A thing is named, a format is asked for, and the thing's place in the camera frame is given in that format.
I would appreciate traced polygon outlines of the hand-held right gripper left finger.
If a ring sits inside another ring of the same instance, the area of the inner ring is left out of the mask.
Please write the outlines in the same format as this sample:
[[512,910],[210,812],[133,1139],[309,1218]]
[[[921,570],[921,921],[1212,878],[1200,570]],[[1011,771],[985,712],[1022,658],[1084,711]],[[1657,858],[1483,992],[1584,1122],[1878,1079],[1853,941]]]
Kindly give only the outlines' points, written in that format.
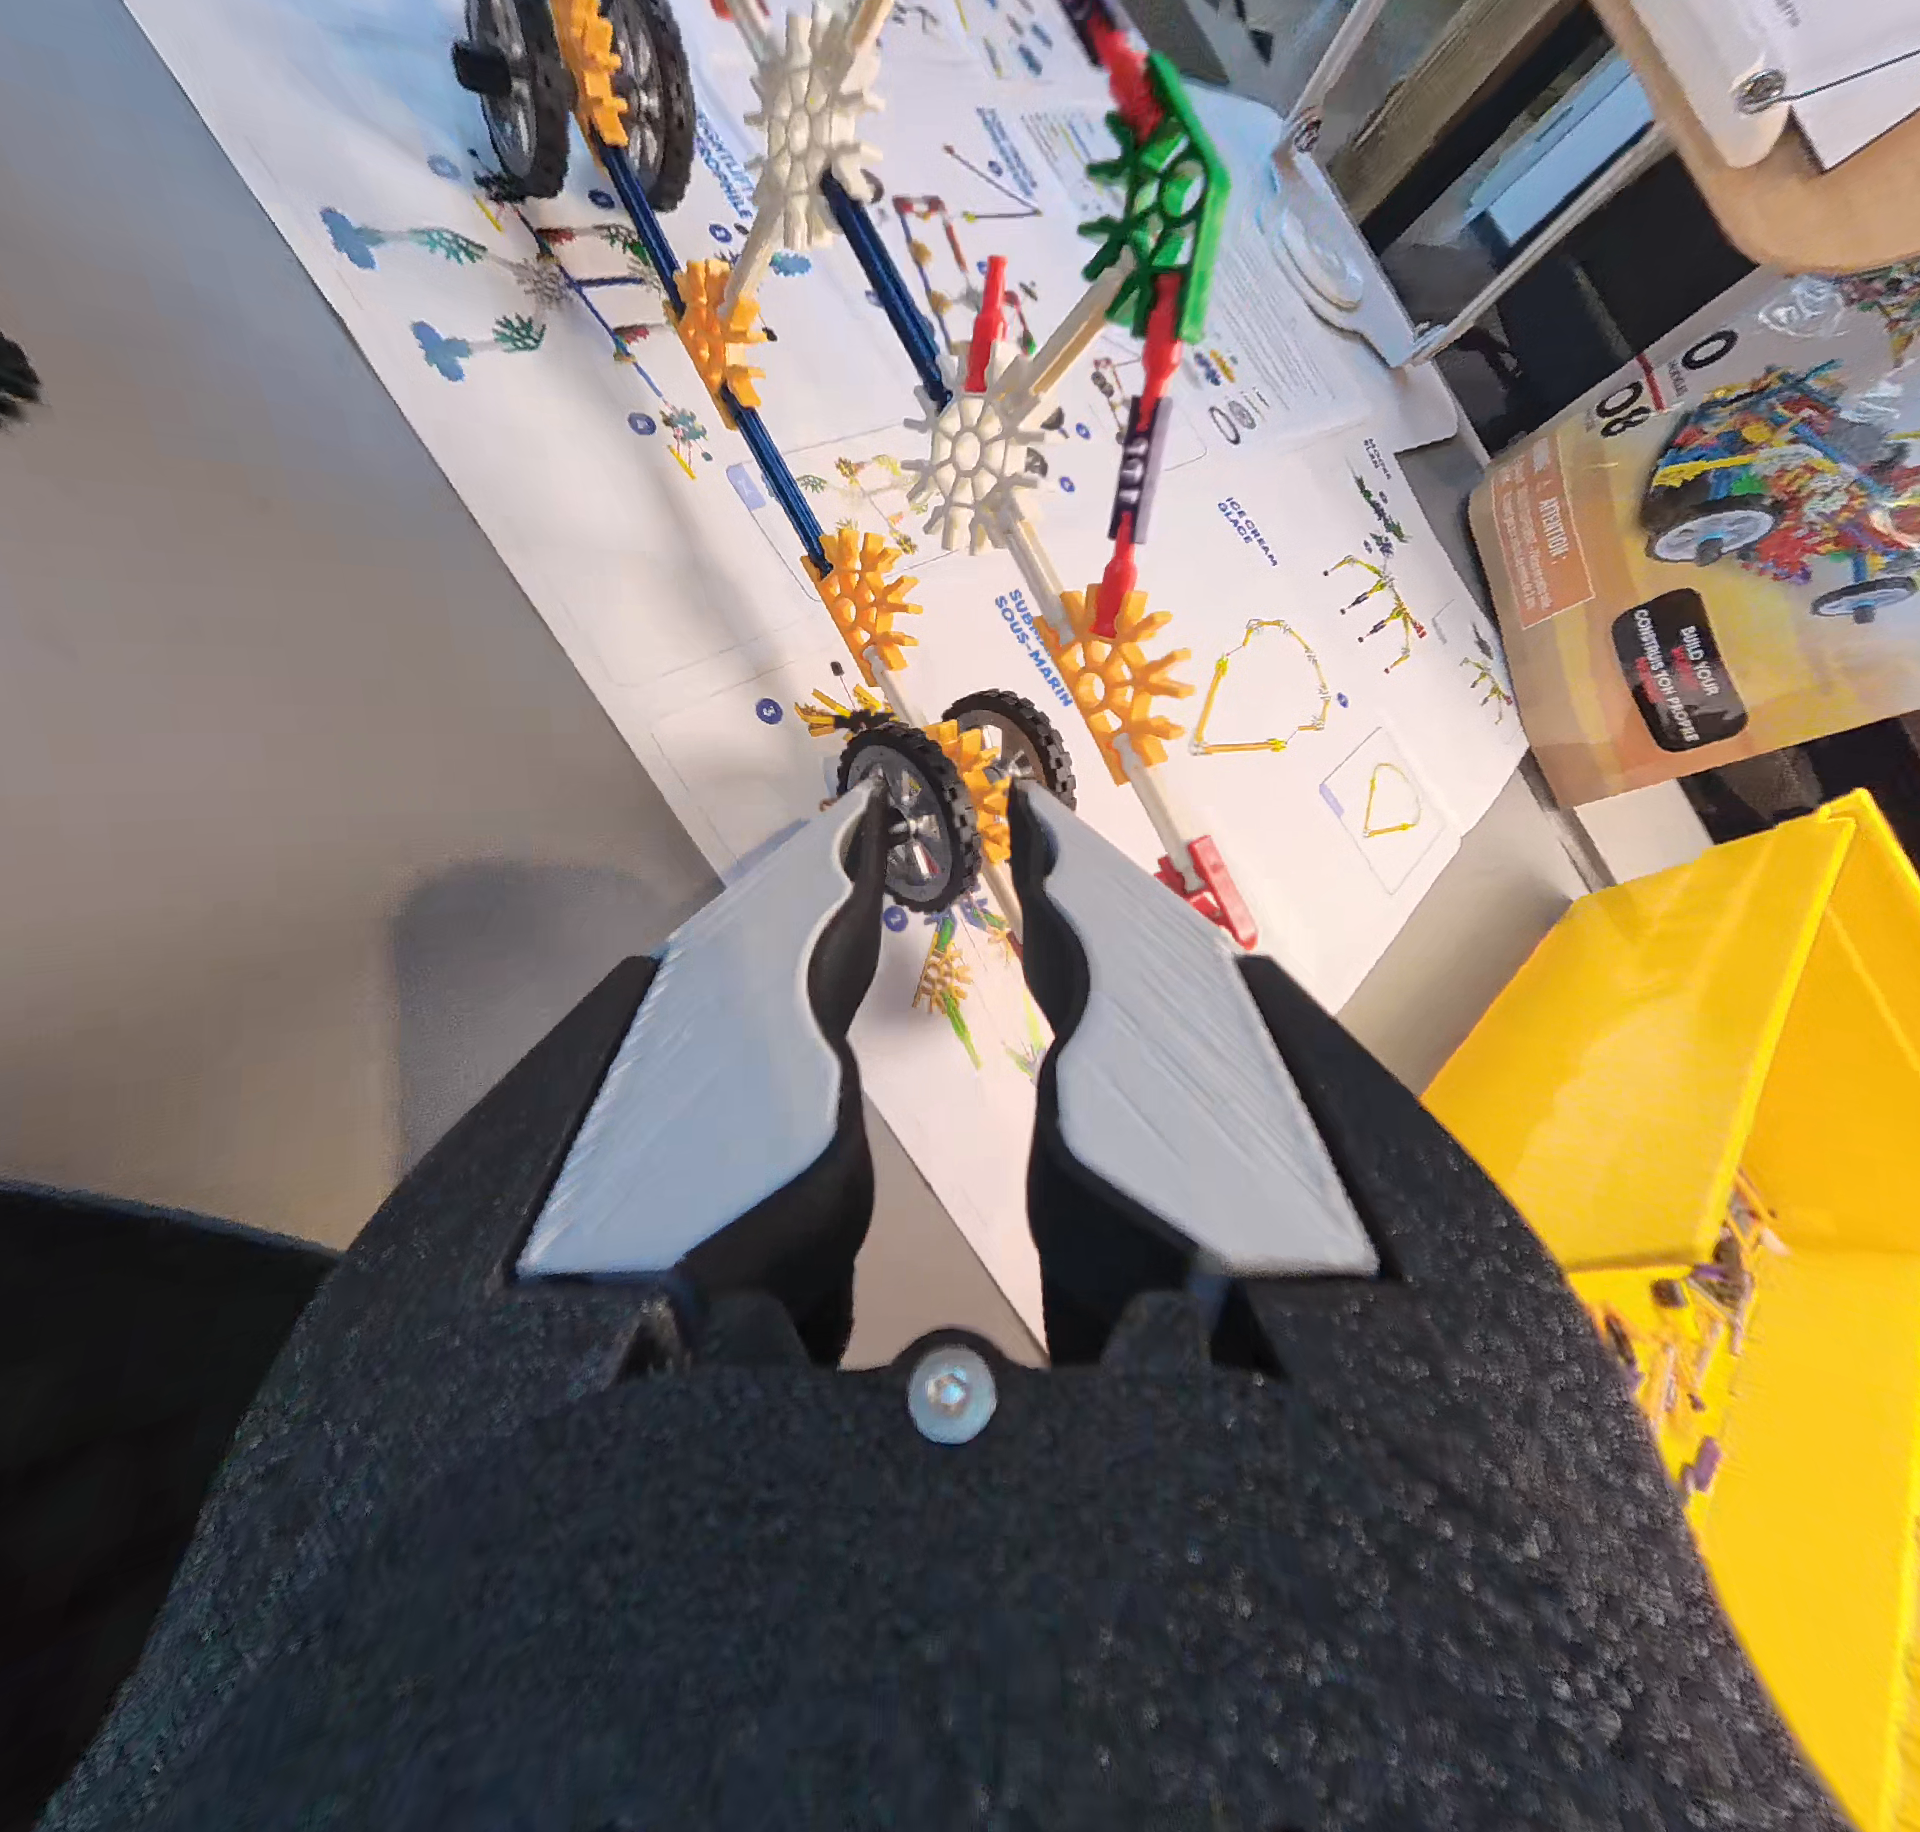
[[695,1310],[765,1293],[811,1358],[842,1358],[875,1214],[850,1029],[875,975],[877,792],[852,790],[659,948],[517,1275]]

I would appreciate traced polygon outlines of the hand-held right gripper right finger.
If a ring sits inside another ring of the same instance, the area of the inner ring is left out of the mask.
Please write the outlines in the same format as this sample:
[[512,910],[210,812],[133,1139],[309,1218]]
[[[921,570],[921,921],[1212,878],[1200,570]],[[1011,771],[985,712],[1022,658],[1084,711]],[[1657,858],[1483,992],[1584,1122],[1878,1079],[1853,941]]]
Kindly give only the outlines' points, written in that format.
[[1010,796],[1021,965],[1051,1044],[1026,1211],[1051,1358],[1131,1301],[1381,1270],[1243,954],[1042,784]]

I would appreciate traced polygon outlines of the black toy wheel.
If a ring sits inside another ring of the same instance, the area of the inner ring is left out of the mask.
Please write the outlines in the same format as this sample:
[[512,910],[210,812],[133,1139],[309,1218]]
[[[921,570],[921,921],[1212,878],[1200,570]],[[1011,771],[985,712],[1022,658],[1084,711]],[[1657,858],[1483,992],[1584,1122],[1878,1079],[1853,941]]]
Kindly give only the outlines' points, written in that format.
[[696,99],[680,25],[668,0],[598,3],[622,60],[611,86],[629,102],[629,160],[652,209],[672,212],[684,198],[696,145]]
[[946,716],[996,744],[1003,777],[1042,784],[1069,808],[1078,806],[1069,742],[1033,699],[1010,689],[965,691]]
[[936,737],[882,719],[852,734],[837,762],[837,790],[877,788],[886,808],[883,886],[900,907],[940,914],[972,886],[985,846],[972,794]]
[[478,99],[509,197],[555,198],[567,183],[573,78],[549,0],[466,0],[452,70]]

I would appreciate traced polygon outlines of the colourful rod and connector model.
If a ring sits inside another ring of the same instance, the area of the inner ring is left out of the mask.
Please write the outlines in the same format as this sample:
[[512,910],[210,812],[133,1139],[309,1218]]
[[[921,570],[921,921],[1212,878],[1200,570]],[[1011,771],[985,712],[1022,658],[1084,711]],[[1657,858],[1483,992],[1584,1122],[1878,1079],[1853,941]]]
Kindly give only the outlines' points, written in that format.
[[[998,547],[1014,559],[1026,599],[1011,610],[1014,632],[1026,638],[1043,681],[1081,712],[1110,777],[1152,825],[1164,847],[1157,880],[1243,949],[1254,949],[1259,925],[1220,847],[1176,817],[1162,786],[1167,744],[1181,737],[1162,704],[1189,688],[1176,674],[1182,650],[1148,653],[1170,617],[1151,610],[1136,584],[1173,380],[1188,346],[1204,336],[1229,201],[1227,167],[1179,70],[1139,44],[1114,0],[1059,0],[1114,100],[1108,123],[1116,151],[1086,167],[1092,181],[1114,190],[1113,208],[1082,229],[1095,245],[1082,270],[1086,289],[1054,332],[1022,349],[1007,334],[1007,263],[996,255],[977,289],[971,336],[942,346],[863,191],[872,157],[863,118],[877,111],[879,36],[897,0],[795,11],[784,31],[773,31],[765,0],[708,0],[751,52],[755,110],[747,123],[763,132],[765,149],[740,254],[688,263],[672,252],[663,212],[647,201],[625,153],[629,102],[611,86],[622,60],[600,0],[549,4],[573,78],[570,141],[584,140],[611,187],[659,286],[668,329],[799,537],[803,575],[850,650],[850,694],[817,691],[799,705],[809,731],[841,737],[841,753],[852,734],[882,719],[936,737],[972,794],[985,846],[972,886],[990,883],[1010,932],[1021,932],[1019,899],[1001,870],[1010,858],[1010,792],[1029,782],[1003,777],[985,734],[962,731],[948,711],[922,716],[910,704],[901,681],[914,635],[901,621],[917,605],[915,578],[900,567],[900,541],[859,527],[826,531],[759,409],[761,369],[748,361],[748,349],[768,340],[759,282],[778,252],[803,254],[842,237],[917,376],[921,415],[910,430],[925,437],[925,453],[907,461],[910,505],[925,506],[940,547]],[[1070,589],[1043,551],[1029,454],[1038,449],[1054,386],[1110,324],[1139,343],[1141,383],[1120,432],[1105,568],[1092,584]]]

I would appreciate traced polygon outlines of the grey desk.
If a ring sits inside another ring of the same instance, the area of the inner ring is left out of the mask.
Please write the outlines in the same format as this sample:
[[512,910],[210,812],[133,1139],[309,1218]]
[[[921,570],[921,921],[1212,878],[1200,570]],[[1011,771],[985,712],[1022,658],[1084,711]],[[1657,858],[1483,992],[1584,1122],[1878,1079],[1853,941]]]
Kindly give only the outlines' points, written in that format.
[[[5,1179],[345,1248],[724,872],[125,0],[5,0],[5,334]],[[1409,1084],[1597,888],[1511,801],[1336,1004]]]

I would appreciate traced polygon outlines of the yellow plastic bin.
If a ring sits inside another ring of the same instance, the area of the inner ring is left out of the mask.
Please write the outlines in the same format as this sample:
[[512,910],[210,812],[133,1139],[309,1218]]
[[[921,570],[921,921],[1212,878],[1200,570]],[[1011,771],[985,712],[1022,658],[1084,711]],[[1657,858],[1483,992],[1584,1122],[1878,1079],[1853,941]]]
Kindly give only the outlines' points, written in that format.
[[1599,891],[1428,1087],[1860,1828],[1918,1819],[1918,883],[1864,790]]

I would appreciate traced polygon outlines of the colourful cardboard toy box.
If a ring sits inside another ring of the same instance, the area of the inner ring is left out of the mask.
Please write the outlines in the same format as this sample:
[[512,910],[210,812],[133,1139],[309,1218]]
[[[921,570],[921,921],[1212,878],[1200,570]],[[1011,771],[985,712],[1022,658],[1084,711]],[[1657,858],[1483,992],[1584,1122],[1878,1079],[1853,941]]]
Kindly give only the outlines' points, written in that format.
[[1918,261],[1754,270],[1498,454],[1471,527],[1562,804],[1918,711]]

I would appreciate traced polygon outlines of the white instruction sheet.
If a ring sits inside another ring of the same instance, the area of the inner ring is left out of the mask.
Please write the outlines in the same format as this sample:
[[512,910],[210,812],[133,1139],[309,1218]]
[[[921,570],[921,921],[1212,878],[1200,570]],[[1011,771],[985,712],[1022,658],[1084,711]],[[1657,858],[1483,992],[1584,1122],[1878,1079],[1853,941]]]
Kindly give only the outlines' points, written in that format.
[[[765,0],[795,11],[852,0]],[[716,415],[611,187],[573,137],[565,190],[500,193],[452,70],[464,0],[125,0],[214,140],[433,453],[622,737],[724,874],[837,792],[842,740],[799,705],[855,667],[803,546]],[[696,99],[679,261],[730,261],[765,137],[754,60],[708,0],[668,0]],[[1398,447],[1452,430],[1323,327],[1279,254],[1275,143],[1249,100],[1188,99],[1229,175],[1204,336],[1179,365],[1136,584],[1189,694],[1162,786],[1259,925],[1344,1003],[1517,777],[1523,737],[1489,614],[1407,487]],[[938,343],[1007,263],[1035,349],[1086,289],[1082,229],[1114,204],[1113,91],[1059,0],[897,0],[879,36],[863,191]],[[940,547],[910,505],[917,376],[842,237],[759,282],[759,409],[826,531],[900,541],[917,611],[901,689],[922,716],[1010,689],[1069,742],[1082,816],[1146,867],[1164,847],[1014,632],[998,547]],[[1139,343],[1110,324],[1052,391],[1029,454],[1043,551],[1099,581]],[[1026,1127],[1047,1032],[987,882],[892,937],[855,1044],[869,1099],[1036,1332]]]

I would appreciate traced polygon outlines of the white stand base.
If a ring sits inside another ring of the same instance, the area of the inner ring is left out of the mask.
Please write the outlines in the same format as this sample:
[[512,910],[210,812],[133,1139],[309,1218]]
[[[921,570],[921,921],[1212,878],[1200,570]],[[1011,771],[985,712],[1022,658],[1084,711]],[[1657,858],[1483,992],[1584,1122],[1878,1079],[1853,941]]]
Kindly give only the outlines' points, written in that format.
[[1373,185],[1386,198],[1396,187],[1386,175],[1386,153],[1401,153],[1404,165],[1417,165],[1440,135],[1440,102],[1448,100],[1452,115],[1462,111],[1473,91],[1495,70],[1517,63],[1525,45],[1545,36],[1550,21],[1582,0],[1469,0],[1448,23],[1442,38],[1388,93],[1353,145],[1332,153],[1325,137],[1327,100],[1388,3],[1344,4],[1332,44],[1283,118],[1275,185],[1280,205],[1279,254],[1308,309],[1333,329],[1362,338],[1383,367],[1407,374],[1462,343],[1578,227],[1639,183],[1674,145],[1665,126],[1648,117],[1557,212],[1531,229],[1523,247],[1452,313],[1450,322],[1414,324],[1361,230],[1361,219],[1369,212],[1361,201],[1362,187]]

